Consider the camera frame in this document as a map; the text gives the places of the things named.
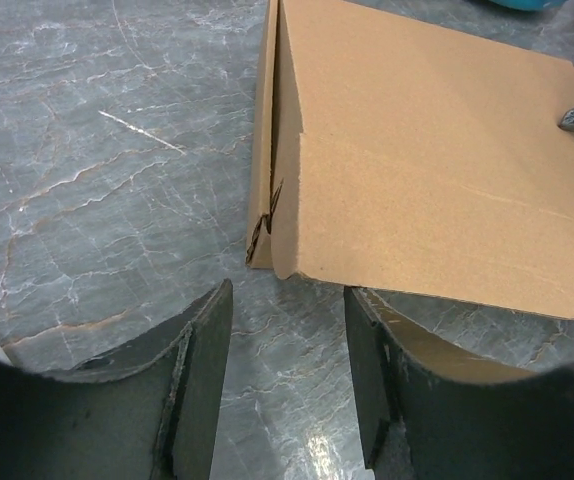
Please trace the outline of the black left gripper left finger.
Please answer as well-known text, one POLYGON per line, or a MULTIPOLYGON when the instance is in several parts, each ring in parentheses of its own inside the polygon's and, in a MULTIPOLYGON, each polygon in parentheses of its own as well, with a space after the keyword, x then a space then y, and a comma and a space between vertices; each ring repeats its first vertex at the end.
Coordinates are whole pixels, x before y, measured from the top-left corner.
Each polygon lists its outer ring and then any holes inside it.
POLYGON ((233 318, 224 280, 68 370, 0 362, 0 479, 206 479, 233 318))

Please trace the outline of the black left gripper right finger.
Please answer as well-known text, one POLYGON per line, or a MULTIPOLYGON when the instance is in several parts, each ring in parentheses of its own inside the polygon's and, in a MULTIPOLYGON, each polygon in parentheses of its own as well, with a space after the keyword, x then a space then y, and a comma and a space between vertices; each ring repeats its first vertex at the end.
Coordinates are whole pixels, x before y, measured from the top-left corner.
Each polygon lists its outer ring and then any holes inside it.
POLYGON ((462 349, 348 287, 365 466, 379 479, 574 479, 574 362, 542 373, 462 349))

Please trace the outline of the brown cardboard box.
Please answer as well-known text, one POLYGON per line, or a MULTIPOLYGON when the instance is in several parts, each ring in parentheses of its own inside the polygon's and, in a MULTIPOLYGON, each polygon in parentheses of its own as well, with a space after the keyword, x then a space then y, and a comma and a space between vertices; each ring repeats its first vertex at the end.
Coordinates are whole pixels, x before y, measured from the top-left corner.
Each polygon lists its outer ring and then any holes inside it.
POLYGON ((574 63, 348 1, 268 4, 246 262, 574 360, 574 63))

